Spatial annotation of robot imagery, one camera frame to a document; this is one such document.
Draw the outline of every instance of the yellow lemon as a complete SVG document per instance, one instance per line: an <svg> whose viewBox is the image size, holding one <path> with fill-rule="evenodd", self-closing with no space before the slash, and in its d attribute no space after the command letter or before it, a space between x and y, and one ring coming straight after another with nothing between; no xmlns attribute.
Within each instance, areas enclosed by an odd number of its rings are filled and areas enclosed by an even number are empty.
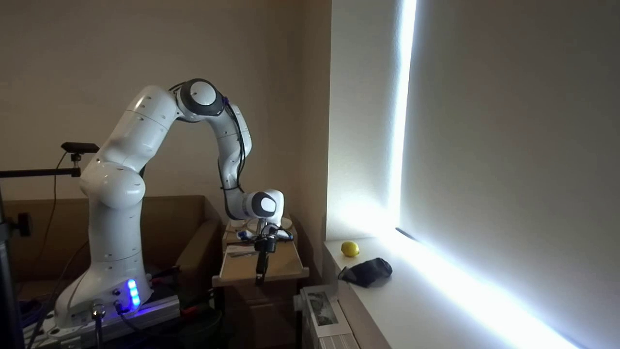
<svg viewBox="0 0 620 349"><path fill-rule="evenodd" d="M360 247L353 241L345 241L342 243L340 251L347 257L355 257L360 254Z"/></svg>

